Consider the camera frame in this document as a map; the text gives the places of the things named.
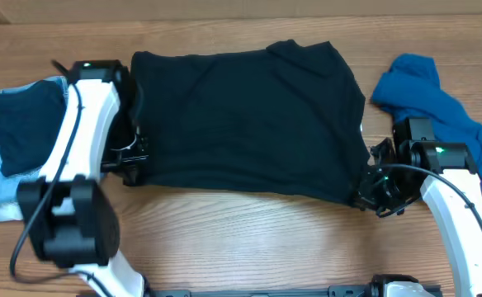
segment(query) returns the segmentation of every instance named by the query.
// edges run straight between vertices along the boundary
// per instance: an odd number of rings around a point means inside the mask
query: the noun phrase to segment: black cloth
[[[369,154],[365,98],[329,42],[162,57],[135,53],[145,182],[347,203]]]
[[[46,163],[65,114],[63,91],[39,81],[24,91],[0,94],[1,173],[5,177]]]

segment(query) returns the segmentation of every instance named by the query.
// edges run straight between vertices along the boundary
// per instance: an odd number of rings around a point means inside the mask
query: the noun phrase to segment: wooden table
[[[301,45],[330,40],[367,98],[398,54],[432,56],[444,90],[482,122],[482,16],[382,16],[246,21],[155,21],[0,26],[0,88],[55,75],[50,65],[81,59],[121,59],[137,50],[213,54],[257,50],[277,40]],[[366,105],[368,145],[390,136],[390,117]],[[243,290],[321,288],[366,283],[375,273],[404,273],[443,285],[453,296],[451,269],[426,205],[377,219],[300,196],[126,188],[103,182],[120,217],[121,250],[153,288]],[[21,223],[0,224],[0,295],[69,296],[88,290],[79,279],[44,285],[10,281],[7,264]],[[30,244],[18,270],[43,276]]]

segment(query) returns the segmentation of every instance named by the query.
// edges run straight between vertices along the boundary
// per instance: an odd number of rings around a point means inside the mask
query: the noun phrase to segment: robotic arm
[[[54,149],[40,179],[17,191],[26,234],[40,260],[80,275],[99,295],[149,296],[147,280],[118,249],[118,220],[98,185],[101,172],[114,172],[127,185],[140,184],[138,171],[148,156],[132,116],[134,84],[119,61],[76,62],[66,74],[69,101]],[[372,149],[377,166],[366,171],[353,206],[384,217],[401,215],[423,198],[447,248],[456,296],[482,297],[482,196],[469,150],[437,142],[427,119],[396,125],[394,139],[395,149],[389,139]],[[440,179],[459,188],[470,203]],[[325,295],[338,297],[332,287]],[[412,277],[375,276],[356,296],[431,295]]]

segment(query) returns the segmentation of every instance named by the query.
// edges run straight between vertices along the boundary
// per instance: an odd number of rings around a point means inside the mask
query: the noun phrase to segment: dark blue fabric
[[[465,143],[478,164],[482,191],[482,125],[473,121],[463,105],[441,90],[432,58],[402,54],[384,73],[371,101],[393,115],[395,122],[428,117],[436,139]]]

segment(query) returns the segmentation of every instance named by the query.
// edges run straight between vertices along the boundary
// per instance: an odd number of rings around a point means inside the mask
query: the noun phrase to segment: cable
[[[466,207],[469,208],[470,211],[472,211],[472,214],[474,215],[475,220],[478,222],[478,225],[479,225],[479,227],[481,229],[481,233],[482,233],[482,219],[481,219],[481,216],[478,213],[478,211],[475,209],[474,203],[470,202],[470,199],[465,195],[465,193],[463,193],[463,191],[461,191],[457,186],[454,186],[454,184],[449,182],[446,178],[438,175],[435,172],[431,172],[427,169],[423,169],[423,168],[415,167],[415,166],[411,166],[411,165],[406,165],[406,164],[381,164],[381,165],[377,165],[377,166],[374,166],[374,167],[376,167],[380,170],[385,169],[385,168],[399,168],[399,169],[404,169],[406,171],[421,172],[421,173],[427,174],[431,177],[435,177],[439,181],[441,181],[444,184],[446,184],[447,186],[449,186],[452,190],[454,190],[454,192],[466,203]]]
[[[52,64],[66,77],[69,71],[60,63],[58,63],[55,60],[52,60]],[[70,154],[70,149],[73,146],[73,141],[74,137],[76,136],[76,133],[78,132],[78,127],[79,123],[82,117],[82,109],[83,109],[83,104],[82,104],[82,96],[78,90],[78,87],[76,84],[71,84],[73,86],[74,91],[76,92],[76,95],[78,96],[78,114],[76,115],[76,120],[74,121],[74,126],[73,130],[70,134],[69,141],[67,142],[67,146],[65,147],[65,151],[63,154],[63,157],[61,158],[61,161],[58,166],[58,170],[56,171],[56,174],[54,175],[54,178],[52,179],[52,182],[50,183],[49,187],[47,188],[45,194],[43,195],[43,198],[39,202],[39,204],[36,206],[34,213],[28,219],[28,222],[25,224],[25,228],[23,229],[23,232],[21,233],[21,236],[19,236],[19,239],[17,240],[17,244],[12,252],[12,257],[10,258],[10,276],[14,279],[14,281],[19,282],[19,283],[24,283],[24,284],[39,284],[42,282],[46,281],[51,281],[51,280],[57,280],[62,277],[66,276],[77,276],[77,275],[84,275],[87,277],[87,282],[89,281],[94,281],[94,283],[100,288],[100,290],[103,292],[103,294],[107,297],[111,297],[111,293],[109,290],[98,280],[92,273],[85,272],[85,271],[75,271],[75,272],[65,272],[65,273],[59,273],[53,276],[45,276],[41,277],[39,279],[26,279],[23,277],[20,277],[16,274],[16,263],[17,263],[17,258],[19,256],[19,252],[21,251],[21,248],[23,247],[23,244],[26,241],[26,238],[28,237],[28,233],[32,229],[32,226],[34,225],[34,222],[38,220],[40,217],[41,211],[49,204],[50,202],[50,197],[52,196],[52,190],[56,186],[56,184],[59,181],[59,177],[61,176],[61,173],[63,172],[65,165],[67,164],[67,159],[69,158]]]

